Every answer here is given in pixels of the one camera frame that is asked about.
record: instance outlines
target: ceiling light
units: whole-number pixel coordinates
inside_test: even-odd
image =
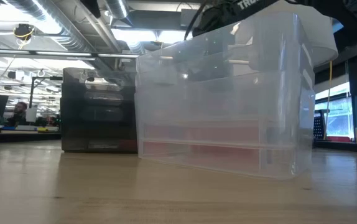
[[[91,56],[90,53],[76,53],[76,52],[36,52],[39,55],[58,55],[58,56],[71,56],[71,57],[86,57]]]
[[[241,22],[235,24],[235,25],[233,26],[233,30],[231,30],[230,34],[235,35],[235,34],[236,34],[236,31],[238,31],[238,29],[239,29],[239,25],[240,25],[240,24],[241,24]]]
[[[111,29],[117,40],[125,42],[155,41],[155,33],[151,30],[122,30]]]
[[[173,57],[171,56],[160,56],[159,58],[163,60],[173,60]]]
[[[87,68],[94,69],[91,65],[88,65],[84,61],[81,60],[52,60],[52,59],[36,59],[40,65],[44,68],[45,66],[48,68],[52,68],[54,70],[62,70],[64,68]]]
[[[245,61],[245,60],[228,60],[228,63],[249,65],[249,61]]]
[[[183,41],[184,35],[185,35],[185,31],[182,30],[165,30],[160,33],[158,41],[168,44],[174,44],[176,42]],[[191,38],[192,38],[192,33],[188,35],[187,40]]]
[[[140,55],[135,54],[98,54],[99,57],[108,57],[108,58],[136,58]]]
[[[40,85],[40,86],[48,86],[49,85],[48,83],[41,82],[41,81],[38,81],[38,80],[36,80],[35,82],[36,82],[37,85]]]
[[[53,92],[56,92],[56,93],[61,91],[61,89],[53,87],[53,86],[46,87],[46,90],[50,90],[50,91],[53,91]]]
[[[68,60],[86,60],[86,61],[94,61],[95,58],[80,58],[80,57],[67,57]]]

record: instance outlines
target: table surface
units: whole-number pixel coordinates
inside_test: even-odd
[[[0,134],[59,134],[59,131],[47,131],[46,133],[38,131],[24,131],[24,130],[2,130]]]
[[[285,181],[136,155],[0,144],[0,223],[357,223],[357,153],[315,150]]]

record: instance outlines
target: desk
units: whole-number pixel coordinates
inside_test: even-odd
[[[354,224],[357,153],[316,150],[311,171],[276,181],[0,144],[0,223]]]
[[[37,131],[2,130],[0,142],[25,142],[61,139],[59,132],[38,133]]]

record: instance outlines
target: clear plastic container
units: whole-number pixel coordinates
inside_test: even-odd
[[[295,14],[252,16],[137,59],[139,157],[287,179],[309,167],[311,47]]]

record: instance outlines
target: black cable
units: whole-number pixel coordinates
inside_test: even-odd
[[[195,21],[198,19],[199,14],[201,14],[203,8],[205,8],[206,4],[209,2],[209,0],[204,0],[204,2],[201,4],[201,6],[199,7],[198,11],[195,13],[195,15],[193,16],[190,24],[187,27],[187,30],[185,31],[185,35],[184,35],[184,40],[187,39],[188,35],[190,34],[190,31],[192,30],[193,24],[195,23]]]
[[[180,4],[178,4],[177,8],[176,8],[176,12],[179,10],[179,7],[181,6],[181,4],[185,3],[186,5],[190,6],[190,8],[192,9],[192,6],[188,3],[188,2],[180,2]]]
[[[285,0],[289,4],[300,4],[296,0]]]

